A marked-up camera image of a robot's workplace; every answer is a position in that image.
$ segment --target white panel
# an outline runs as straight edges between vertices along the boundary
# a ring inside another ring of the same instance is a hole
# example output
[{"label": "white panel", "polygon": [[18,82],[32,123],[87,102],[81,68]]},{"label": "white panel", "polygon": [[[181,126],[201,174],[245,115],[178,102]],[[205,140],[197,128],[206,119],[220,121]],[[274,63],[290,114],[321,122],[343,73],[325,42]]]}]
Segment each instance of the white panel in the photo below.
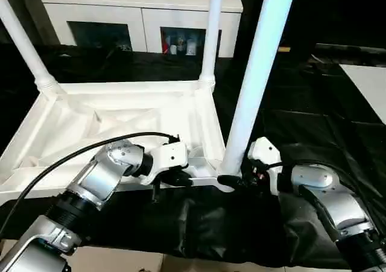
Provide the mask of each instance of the white panel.
[{"label": "white panel", "polygon": [[69,21],[127,24],[133,51],[146,52],[141,9],[102,5],[45,4],[62,45],[76,45]]},{"label": "white panel", "polygon": [[[148,52],[161,53],[161,27],[206,29],[207,11],[142,10]],[[233,57],[240,14],[221,13],[219,57]]]},{"label": "white panel", "polygon": [[341,67],[386,124],[386,68],[355,65]]}]

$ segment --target white cabinet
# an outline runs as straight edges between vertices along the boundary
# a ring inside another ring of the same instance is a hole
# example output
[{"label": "white cabinet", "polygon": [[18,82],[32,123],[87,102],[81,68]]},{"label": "white cabinet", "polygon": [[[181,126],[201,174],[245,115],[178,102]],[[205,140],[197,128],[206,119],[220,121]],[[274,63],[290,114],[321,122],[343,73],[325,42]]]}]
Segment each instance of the white cabinet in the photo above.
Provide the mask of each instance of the white cabinet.
[{"label": "white cabinet", "polygon": [[[64,45],[202,55],[210,0],[42,0]],[[241,0],[223,0],[219,57],[233,57]]]}]

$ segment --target object on cabinet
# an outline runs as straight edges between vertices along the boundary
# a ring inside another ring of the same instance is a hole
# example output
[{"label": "object on cabinet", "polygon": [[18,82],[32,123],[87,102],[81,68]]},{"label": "object on cabinet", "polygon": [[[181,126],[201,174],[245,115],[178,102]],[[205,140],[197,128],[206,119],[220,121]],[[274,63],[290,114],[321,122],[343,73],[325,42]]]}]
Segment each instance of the object on cabinet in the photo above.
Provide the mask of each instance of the object on cabinet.
[{"label": "object on cabinet", "polygon": [[177,46],[170,45],[170,54],[177,55]]}]

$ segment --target white tile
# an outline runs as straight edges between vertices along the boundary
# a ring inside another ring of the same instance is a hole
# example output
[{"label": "white tile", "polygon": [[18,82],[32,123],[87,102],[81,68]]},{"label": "white tile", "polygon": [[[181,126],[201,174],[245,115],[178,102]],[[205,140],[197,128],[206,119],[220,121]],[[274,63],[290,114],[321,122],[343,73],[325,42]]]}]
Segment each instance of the white tile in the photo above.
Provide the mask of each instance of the white tile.
[{"label": "white tile", "polygon": [[284,268],[267,268],[254,263],[232,264],[199,259],[165,256],[162,272],[285,272]]},{"label": "white tile", "polygon": [[285,267],[286,272],[349,272],[351,270],[343,269],[316,269],[316,268],[305,268],[305,267]]},{"label": "white tile", "polygon": [[[15,241],[7,240],[2,255]],[[141,269],[158,272],[162,266],[163,254],[109,248],[81,247],[68,257],[74,272],[137,272]]]}]

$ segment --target black tablecloth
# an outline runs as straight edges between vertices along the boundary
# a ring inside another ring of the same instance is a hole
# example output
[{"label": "black tablecloth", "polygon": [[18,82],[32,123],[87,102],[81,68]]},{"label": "black tablecloth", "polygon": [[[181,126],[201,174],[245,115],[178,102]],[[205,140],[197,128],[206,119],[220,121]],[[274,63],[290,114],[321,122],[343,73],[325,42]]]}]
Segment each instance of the black tablecloth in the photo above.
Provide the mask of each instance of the black tablecloth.
[{"label": "black tablecloth", "polygon": [[[12,46],[0,46],[6,109],[0,148],[4,149],[32,105],[33,78]],[[39,49],[61,83],[196,80],[201,60],[117,50],[68,47]],[[245,62],[219,59],[214,99],[224,139],[229,134]],[[339,66],[295,66],[277,58],[252,139],[266,136],[284,160],[318,159],[344,168],[360,180],[386,227],[386,128]],[[247,162],[243,163],[246,171]],[[0,207],[0,221],[13,201]],[[18,238],[52,198],[25,200],[6,232]],[[347,268],[312,206],[281,194],[222,193],[216,188],[116,193],[90,231],[89,245],[155,251],[186,258],[255,262],[281,267]]]}]

